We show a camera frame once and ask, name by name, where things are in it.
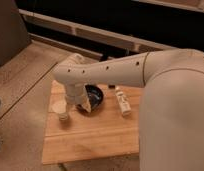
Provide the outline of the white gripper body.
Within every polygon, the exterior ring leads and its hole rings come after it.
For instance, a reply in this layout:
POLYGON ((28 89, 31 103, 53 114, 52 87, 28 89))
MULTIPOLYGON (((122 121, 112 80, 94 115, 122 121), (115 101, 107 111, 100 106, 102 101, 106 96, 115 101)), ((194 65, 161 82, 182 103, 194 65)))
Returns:
POLYGON ((65 100, 68 105, 88 106, 89 99, 84 84, 65 85, 65 100))

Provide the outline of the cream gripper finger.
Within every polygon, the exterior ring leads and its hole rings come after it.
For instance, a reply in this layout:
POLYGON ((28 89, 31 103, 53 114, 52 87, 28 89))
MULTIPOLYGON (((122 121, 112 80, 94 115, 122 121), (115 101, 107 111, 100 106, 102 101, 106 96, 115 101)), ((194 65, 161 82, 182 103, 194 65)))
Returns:
POLYGON ((90 113, 91 112, 91 105, 88 102, 86 102, 84 104, 77 105, 77 109, 82 111, 82 112, 90 113))

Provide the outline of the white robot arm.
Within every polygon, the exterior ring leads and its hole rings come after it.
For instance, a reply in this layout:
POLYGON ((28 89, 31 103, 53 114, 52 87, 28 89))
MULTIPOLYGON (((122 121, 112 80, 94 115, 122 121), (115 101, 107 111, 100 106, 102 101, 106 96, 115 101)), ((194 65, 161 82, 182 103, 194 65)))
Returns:
POLYGON ((204 171, 204 52, 171 49, 93 64, 73 54, 54 78, 66 101, 84 108, 86 83, 141 87, 140 171, 204 171))

